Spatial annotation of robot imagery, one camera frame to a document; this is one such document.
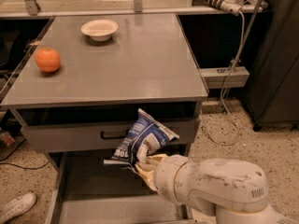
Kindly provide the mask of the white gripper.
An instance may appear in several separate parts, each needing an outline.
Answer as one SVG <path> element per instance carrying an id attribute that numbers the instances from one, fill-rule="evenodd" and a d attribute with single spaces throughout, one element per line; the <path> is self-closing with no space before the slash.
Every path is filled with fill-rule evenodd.
<path id="1" fill-rule="evenodd" d="M 137 172 L 151 190 L 157 190 L 157 193 L 166 200 L 175 200 L 177 198 L 175 193 L 176 175 L 188 160 L 187 157 L 180 155 L 167 157 L 166 154 L 157 154 L 147 156 L 143 161 L 136 163 L 136 166 L 142 169 L 137 170 Z"/>

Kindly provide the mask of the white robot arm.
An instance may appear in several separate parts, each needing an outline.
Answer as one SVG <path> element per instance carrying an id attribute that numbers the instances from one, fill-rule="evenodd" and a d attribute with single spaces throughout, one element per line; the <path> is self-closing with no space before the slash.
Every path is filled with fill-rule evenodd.
<path id="1" fill-rule="evenodd" d="M 135 168 L 150 189 L 177 205 L 216 218 L 217 224 L 298 224 L 269 202 L 267 177 L 251 162 L 181 155 L 148 156 Z"/>

